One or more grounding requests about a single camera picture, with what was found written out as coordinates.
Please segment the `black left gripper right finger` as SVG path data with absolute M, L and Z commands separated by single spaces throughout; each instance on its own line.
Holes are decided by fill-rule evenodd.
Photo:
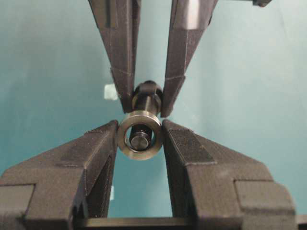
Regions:
M 163 121 L 174 217 L 199 230 L 294 230 L 295 206 L 260 161 Z

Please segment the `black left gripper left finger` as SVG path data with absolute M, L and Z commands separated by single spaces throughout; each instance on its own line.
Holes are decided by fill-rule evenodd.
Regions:
M 74 218 L 108 215 L 116 120 L 4 171 L 3 230 L 71 230 Z

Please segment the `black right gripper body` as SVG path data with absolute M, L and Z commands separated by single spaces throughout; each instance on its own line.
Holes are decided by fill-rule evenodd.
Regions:
M 265 7 L 267 6 L 271 0 L 252 0 L 254 6 Z

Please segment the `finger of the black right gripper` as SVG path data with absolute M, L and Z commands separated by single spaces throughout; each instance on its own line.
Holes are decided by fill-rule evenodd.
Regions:
M 132 111 L 141 2 L 90 0 L 89 4 L 110 61 L 123 112 L 129 113 Z
M 173 110 L 185 72 L 216 4 L 216 0 L 172 1 L 161 117 L 168 117 Z

